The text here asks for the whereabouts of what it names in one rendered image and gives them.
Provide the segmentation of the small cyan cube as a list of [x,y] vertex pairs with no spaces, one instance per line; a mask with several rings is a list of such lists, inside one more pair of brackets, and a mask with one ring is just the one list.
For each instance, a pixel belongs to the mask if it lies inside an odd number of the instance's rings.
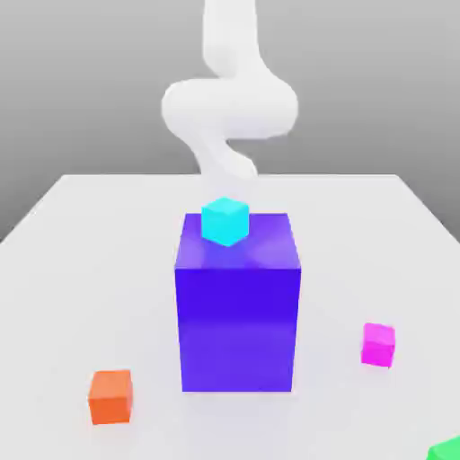
[[201,236],[213,243],[230,247],[249,234],[249,206],[226,197],[201,208]]

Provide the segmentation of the small magenta cube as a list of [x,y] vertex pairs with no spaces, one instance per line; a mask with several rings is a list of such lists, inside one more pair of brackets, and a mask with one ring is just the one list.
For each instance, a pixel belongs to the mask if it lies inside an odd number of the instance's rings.
[[390,368],[394,360],[395,329],[380,323],[365,323],[361,362]]

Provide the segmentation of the small orange cube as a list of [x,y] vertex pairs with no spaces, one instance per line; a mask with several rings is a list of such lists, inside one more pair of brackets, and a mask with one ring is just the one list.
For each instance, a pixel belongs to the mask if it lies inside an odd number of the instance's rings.
[[95,372],[88,404],[93,425],[129,423],[133,404],[130,371],[121,369]]

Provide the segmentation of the small green cube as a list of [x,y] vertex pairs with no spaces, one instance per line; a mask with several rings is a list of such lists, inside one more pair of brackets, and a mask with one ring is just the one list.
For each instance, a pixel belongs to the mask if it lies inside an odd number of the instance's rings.
[[460,460],[460,436],[431,446],[426,460]]

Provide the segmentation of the large purple box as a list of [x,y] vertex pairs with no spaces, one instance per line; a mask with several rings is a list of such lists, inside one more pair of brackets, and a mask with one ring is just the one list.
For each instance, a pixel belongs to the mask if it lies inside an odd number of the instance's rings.
[[290,391],[301,263],[288,216],[252,214],[225,247],[188,214],[174,271],[183,391]]

